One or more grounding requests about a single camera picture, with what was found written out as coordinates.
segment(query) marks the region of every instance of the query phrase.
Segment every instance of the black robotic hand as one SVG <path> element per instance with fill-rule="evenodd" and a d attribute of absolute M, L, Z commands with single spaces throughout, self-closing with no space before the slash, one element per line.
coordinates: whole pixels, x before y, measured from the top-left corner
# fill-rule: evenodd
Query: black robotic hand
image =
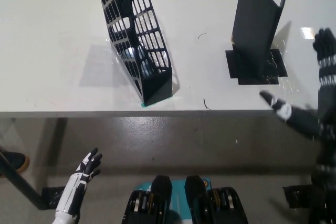
<path fill-rule="evenodd" d="M 313 44 L 320 66 L 318 118 L 322 123 L 335 124 L 336 112 L 336 39 L 330 29 L 319 30 Z"/>
<path fill-rule="evenodd" d="M 336 125 L 336 39 L 330 29 L 321 29 L 313 47 L 320 66 L 317 115 L 275 98 L 267 91 L 260 95 L 290 127 L 311 140 L 335 140 Z"/>
<path fill-rule="evenodd" d="M 72 216 L 77 216 L 76 223 L 78 223 L 80 218 L 80 208 L 84 199 L 88 183 L 100 173 L 99 169 L 96 169 L 100 165 L 100 160 L 102 154 L 95 156 L 98 152 L 97 148 L 94 148 L 80 163 L 74 176 L 79 178 L 78 182 L 75 183 L 75 193 L 73 199 L 71 199 L 71 205 L 69 207 L 68 213 Z"/>
<path fill-rule="evenodd" d="M 94 157 L 98 152 L 97 148 L 94 148 L 80 163 L 78 166 L 76 173 L 82 173 L 81 181 L 90 182 L 93 177 L 100 173 L 100 169 L 96 169 L 100 165 L 100 159 L 102 158 L 102 154 Z"/>

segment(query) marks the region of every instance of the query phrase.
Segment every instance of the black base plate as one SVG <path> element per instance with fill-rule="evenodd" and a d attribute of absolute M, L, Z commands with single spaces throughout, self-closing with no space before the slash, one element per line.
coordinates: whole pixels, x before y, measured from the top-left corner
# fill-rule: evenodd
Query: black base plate
<path fill-rule="evenodd" d="M 42 197 L 48 203 L 48 209 L 56 209 L 58 202 L 64 191 L 64 186 L 61 187 L 44 187 L 42 189 Z"/>
<path fill-rule="evenodd" d="M 279 84 L 278 77 L 287 77 L 287 71 L 279 49 L 271 49 L 265 66 L 265 74 L 255 74 L 250 62 L 244 60 L 236 50 L 225 51 L 230 77 L 238 79 L 239 85 Z"/>

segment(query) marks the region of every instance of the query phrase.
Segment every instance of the black grid panel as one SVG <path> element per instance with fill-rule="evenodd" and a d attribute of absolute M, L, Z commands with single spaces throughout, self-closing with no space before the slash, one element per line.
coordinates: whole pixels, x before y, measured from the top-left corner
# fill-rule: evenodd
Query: black grid panel
<path fill-rule="evenodd" d="M 111 44 L 143 102 L 149 105 L 171 96 L 171 62 L 151 0 L 101 1 Z"/>

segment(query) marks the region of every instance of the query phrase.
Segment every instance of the robotic hand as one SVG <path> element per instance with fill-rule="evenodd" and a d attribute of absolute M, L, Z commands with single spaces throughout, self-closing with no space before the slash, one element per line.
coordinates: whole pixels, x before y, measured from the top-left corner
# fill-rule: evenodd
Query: robotic hand
<path fill-rule="evenodd" d="M 97 148 L 93 149 L 69 178 L 56 208 L 55 220 L 52 224 L 74 224 L 79 222 L 80 207 L 88 183 L 100 173 L 100 170 L 96 168 L 100 165 L 102 154 L 95 156 L 97 152 Z"/>
<path fill-rule="evenodd" d="M 309 223 L 336 222 L 336 39 L 330 29 L 321 29 L 313 43 L 320 66 L 317 114 L 277 99 L 267 91 L 260 95 L 287 125 L 313 141 L 321 153 L 311 180 Z"/>

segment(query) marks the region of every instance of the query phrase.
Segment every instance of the black 3d-printed part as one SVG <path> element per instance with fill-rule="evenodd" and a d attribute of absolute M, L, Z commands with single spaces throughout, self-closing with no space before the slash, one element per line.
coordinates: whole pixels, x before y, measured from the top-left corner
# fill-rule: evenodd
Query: black 3d-printed part
<path fill-rule="evenodd" d="M 278 49 L 271 44 L 285 0 L 238 0 L 232 33 L 233 50 L 226 51 L 231 78 L 241 85 L 278 84 L 287 72 Z"/>
<path fill-rule="evenodd" d="M 64 186 L 61 187 L 44 187 L 42 189 L 42 198 L 49 205 L 49 209 L 56 209 L 59 200 L 64 191 Z"/>
<path fill-rule="evenodd" d="M 151 0 L 101 0 L 111 40 L 139 96 L 151 105 L 172 96 L 172 67 Z"/>
<path fill-rule="evenodd" d="M 284 187 L 289 208 L 309 208 L 311 203 L 312 185 Z"/>
<path fill-rule="evenodd" d="M 255 75 L 250 63 L 241 58 L 236 50 L 225 51 L 231 79 L 238 79 L 239 85 L 267 85 L 279 84 L 278 77 L 287 77 L 279 49 L 271 49 L 270 57 L 266 61 L 264 77 Z"/>

